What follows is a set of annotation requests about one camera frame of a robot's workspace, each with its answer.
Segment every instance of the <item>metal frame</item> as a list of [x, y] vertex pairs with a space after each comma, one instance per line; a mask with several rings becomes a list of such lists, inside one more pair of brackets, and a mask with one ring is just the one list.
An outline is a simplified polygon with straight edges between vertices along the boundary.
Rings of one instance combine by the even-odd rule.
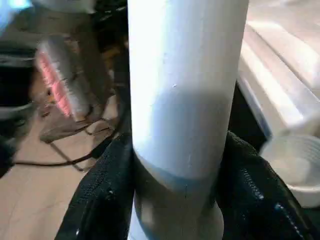
[[[100, 120], [104, 121], [104, 122], [108, 122], [108, 120], [101, 118]], [[97, 132], [89, 132], [88, 131], [88, 127], [84, 130], [84, 132], [89, 135], [89, 136], [96, 136], [97, 134], [100, 134], [108, 129], [110, 129], [110, 127], [106, 127], [103, 128]], [[72, 162], [73, 160], [70, 159], [70, 157], [68, 157], [56, 144], [54, 144], [54, 142], [49, 143], [50, 147], [57, 153], [59, 154], [60, 157], [62, 157], [65, 161], [67, 161], [68, 163]], [[91, 155], [87, 155], [87, 159], [84, 159], [84, 161], [91, 159], [92, 156]], [[77, 164], [72, 164], [72, 166], [79, 172], [86, 172], [88, 170], [90, 170], [94, 165], [92, 166], [88, 166], [88, 167], [79, 167]]]

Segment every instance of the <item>white plastic container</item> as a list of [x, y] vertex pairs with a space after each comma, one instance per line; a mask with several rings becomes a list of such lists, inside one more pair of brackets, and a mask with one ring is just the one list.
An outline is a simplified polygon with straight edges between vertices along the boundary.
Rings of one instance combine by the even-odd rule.
[[304, 208], [320, 206], [320, 139], [307, 135], [272, 138], [260, 155]]

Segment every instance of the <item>metal pole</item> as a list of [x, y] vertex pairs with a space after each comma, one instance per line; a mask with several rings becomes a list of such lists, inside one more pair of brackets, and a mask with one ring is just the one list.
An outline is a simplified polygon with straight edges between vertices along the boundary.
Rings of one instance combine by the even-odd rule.
[[222, 238], [211, 189], [247, 8], [248, 0], [128, 1], [136, 155], [129, 239]]

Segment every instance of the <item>black object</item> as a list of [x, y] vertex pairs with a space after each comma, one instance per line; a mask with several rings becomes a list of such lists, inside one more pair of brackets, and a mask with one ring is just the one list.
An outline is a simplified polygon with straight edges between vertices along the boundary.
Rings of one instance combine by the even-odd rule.
[[229, 234], [255, 240], [320, 239], [319, 232], [269, 163], [230, 132], [217, 193]]
[[55, 240], [126, 240], [133, 204], [132, 138], [107, 147], [81, 180]]
[[2, 178], [11, 167], [13, 167], [13, 156], [15, 149], [8, 145], [6, 139], [0, 136], [0, 178]]
[[[127, 239], [134, 191], [133, 156], [130, 135], [109, 145], [79, 184], [55, 240]], [[224, 217], [224, 240], [320, 239], [269, 164], [230, 132], [216, 196]]]
[[98, 0], [91, 15], [92, 27], [100, 51], [128, 37], [127, 0]]

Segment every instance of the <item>white surface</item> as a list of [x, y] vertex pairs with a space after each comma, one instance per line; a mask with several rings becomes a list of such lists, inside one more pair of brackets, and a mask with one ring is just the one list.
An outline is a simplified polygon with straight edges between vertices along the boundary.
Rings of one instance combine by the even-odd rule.
[[255, 102], [248, 102], [251, 109], [259, 109], [271, 135], [318, 134], [319, 99], [249, 26], [244, 33], [239, 76], [240, 88], [254, 93]]

